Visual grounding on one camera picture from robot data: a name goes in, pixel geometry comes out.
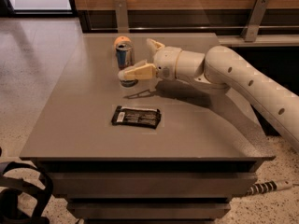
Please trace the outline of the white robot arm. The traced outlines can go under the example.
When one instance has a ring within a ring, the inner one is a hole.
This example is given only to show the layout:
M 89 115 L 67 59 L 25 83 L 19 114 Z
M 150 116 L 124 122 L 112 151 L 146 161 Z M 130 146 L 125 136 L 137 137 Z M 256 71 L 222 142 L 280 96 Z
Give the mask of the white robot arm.
M 120 70 L 119 79 L 178 80 L 208 94 L 234 89 L 299 151 L 299 96 L 258 71 L 232 49 L 218 45 L 207 53 L 198 53 L 168 47 L 150 38 L 147 46 L 153 61 L 143 60 Z

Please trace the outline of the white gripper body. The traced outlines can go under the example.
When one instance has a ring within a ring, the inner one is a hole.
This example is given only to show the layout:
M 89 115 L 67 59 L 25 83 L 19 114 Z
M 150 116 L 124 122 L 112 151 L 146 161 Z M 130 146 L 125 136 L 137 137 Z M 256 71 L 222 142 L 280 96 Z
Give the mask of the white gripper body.
M 165 80 L 176 78 L 176 63 L 181 52 L 182 49 L 175 47 L 165 47 L 156 52 L 153 61 L 157 68 L 157 77 Z

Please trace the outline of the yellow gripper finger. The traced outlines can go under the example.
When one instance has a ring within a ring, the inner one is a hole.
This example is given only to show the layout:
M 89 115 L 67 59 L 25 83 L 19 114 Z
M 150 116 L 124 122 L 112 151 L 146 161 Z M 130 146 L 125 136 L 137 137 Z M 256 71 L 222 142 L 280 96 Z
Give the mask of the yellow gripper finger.
M 148 38 L 147 39 L 147 47 L 151 54 L 155 54 L 158 50 L 164 48 L 164 44 L 162 44 L 154 39 Z
M 119 80 L 148 80 L 156 77 L 157 68 L 153 63 L 142 60 L 135 65 L 120 70 L 118 73 Z

